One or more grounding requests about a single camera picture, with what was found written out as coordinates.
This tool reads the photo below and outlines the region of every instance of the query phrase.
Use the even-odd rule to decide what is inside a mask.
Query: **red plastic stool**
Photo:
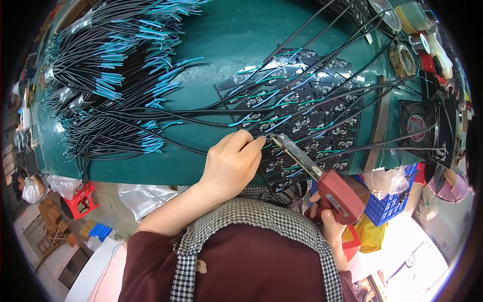
[[[359,239],[359,236],[357,235],[357,232],[354,229],[354,226],[350,224],[347,227],[351,231],[352,237],[354,238],[352,241],[342,243],[342,250],[344,251],[347,262],[349,262],[360,249],[361,241]]]
[[[89,212],[94,210],[95,208],[99,207],[99,204],[94,204],[92,201],[92,192],[94,192],[96,188],[94,187],[94,184],[92,182],[89,182],[89,184],[85,187],[78,187],[75,191],[75,195],[72,198],[72,200],[65,200],[65,203],[69,207],[73,219],[81,219],[85,215],[87,215]],[[84,206],[84,209],[87,209],[85,212],[79,212],[77,206],[79,204],[82,204]]]

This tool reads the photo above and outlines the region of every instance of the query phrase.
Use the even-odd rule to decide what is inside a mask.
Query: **yellow bag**
[[[381,249],[381,245],[384,239],[384,232],[387,227],[387,222],[381,226],[376,227],[366,214],[362,216],[357,221],[354,226],[359,240],[361,241],[360,252],[370,253],[373,251],[378,251]],[[346,228],[344,233],[342,233],[342,242],[352,241],[353,237],[349,228]]]

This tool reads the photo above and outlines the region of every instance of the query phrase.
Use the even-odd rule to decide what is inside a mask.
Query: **cooling fan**
[[[401,101],[401,135],[415,133],[436,124],[431,130],[416,134],[408,139],[399,141],[401,147],[438,148],[443,143],[440,139],[440,109],[437,106],[414,101]],[[444,156],[440,151],[407,150],[425,161],[434,161]]]

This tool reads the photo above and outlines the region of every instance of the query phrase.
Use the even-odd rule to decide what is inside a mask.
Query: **metal dish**
[[[369,4],[376,11],[376,14],[388,8],[393,9],[387,0],[369,0]],[[387,11],[384,14],[383,21],[396,32],[401,31],[401,20],[394,10]]]

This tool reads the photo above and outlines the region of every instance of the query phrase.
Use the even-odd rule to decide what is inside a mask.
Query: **red container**
[[[352,241],[342,243],[342,250],[344,251],[345,257],[347,258],[347,262],[349,262],[361,247],[361,241],[354,229],[354,226],[347,225],[347,227],[351,231],[352,237],[354,238]]]

